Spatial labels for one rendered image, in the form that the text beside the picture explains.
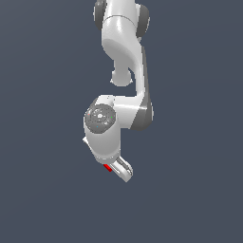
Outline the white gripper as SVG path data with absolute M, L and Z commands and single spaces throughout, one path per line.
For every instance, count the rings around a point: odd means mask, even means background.
M 95 160 L 104 165 L 108 164 L 114 173 L 127 182 L 133 176 L 132 166 L 121 156 L 121 137 L 113 138 L 83 138 Z

